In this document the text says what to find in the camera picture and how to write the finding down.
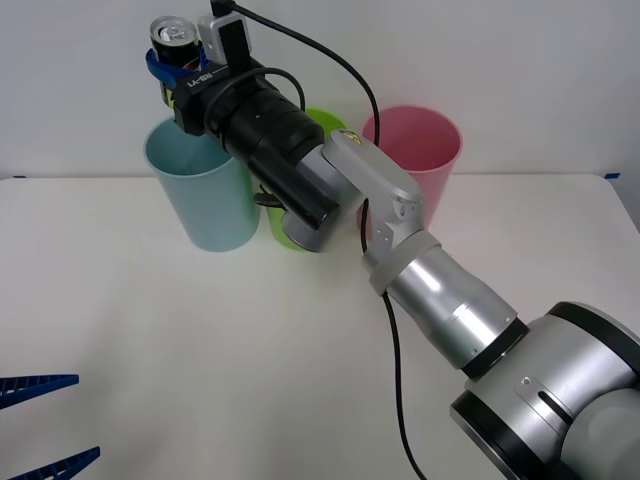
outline white table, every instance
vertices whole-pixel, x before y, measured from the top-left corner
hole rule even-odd
[[[640,235],[600,178],[456,176],[432,232],[525,321],[567,299],[640,331]],[[399,324],[427,477],[502,478],[449,419],[464,376]],[[0,182],[0,376],[47,373],[80,385],[2,412],[0,478],[95,445],[80,478],[415,478],[355,229],[312,255],[263,218],[243,248],[212,254],[155,179]]]

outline pink plastic cup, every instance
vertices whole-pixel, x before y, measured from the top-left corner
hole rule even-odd
[[[371,117],[362,131],[373,141]],[[425,228],[431,223],[453,164],[462,151],[458,127],[443,114],[416,105],[380,112],[380,149],[418,182],[425,199]]]

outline light blue plastic cup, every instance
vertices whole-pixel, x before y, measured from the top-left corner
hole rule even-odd
[[[247,169],[207,136],[167,120],[147,137],[145,156],[191,241],[226,252],[248,242],[260,214]]]

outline cable connector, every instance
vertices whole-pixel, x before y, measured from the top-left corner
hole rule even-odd
[[[211,0],[211,13],[216,18],[224,17],[233,12],[235,6],[233,0]]]

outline can lid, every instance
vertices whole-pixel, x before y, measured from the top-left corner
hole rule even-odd
[[[196,26],[182,17],[159,17],[151,23],[151,41],[167,47],[184,47],[198,39]]]

